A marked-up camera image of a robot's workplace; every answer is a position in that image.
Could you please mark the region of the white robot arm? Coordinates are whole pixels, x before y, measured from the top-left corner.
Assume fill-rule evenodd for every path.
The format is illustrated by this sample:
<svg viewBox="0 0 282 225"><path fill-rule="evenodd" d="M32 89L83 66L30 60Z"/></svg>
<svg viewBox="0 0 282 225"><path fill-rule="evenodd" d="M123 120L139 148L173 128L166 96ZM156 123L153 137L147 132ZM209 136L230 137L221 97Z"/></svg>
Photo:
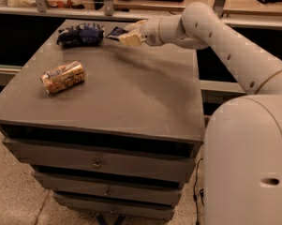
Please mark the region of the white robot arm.
<svg viewBox="0 0 282 225"><path fill-rule="evenodd" d="M210 47L245 91L204 135L205 225L282 225L282 60L225 25L206 4L132 23L127 46Z"/></svg>

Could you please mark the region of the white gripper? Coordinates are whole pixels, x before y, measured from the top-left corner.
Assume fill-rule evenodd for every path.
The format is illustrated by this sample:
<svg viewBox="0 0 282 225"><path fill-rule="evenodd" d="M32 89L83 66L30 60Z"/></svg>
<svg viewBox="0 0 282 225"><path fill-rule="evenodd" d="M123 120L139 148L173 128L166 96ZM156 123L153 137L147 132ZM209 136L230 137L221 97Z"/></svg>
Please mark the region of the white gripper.
<svg viewBox="0 0 282 225"><path fill-rule="evenodd" d="M144 41L150 46L161 46L163 44L159 35L161 19L161 16L156 16L128 24L125 26L128 33L119 36L118 39L128 47L139 47Z"/></svg>

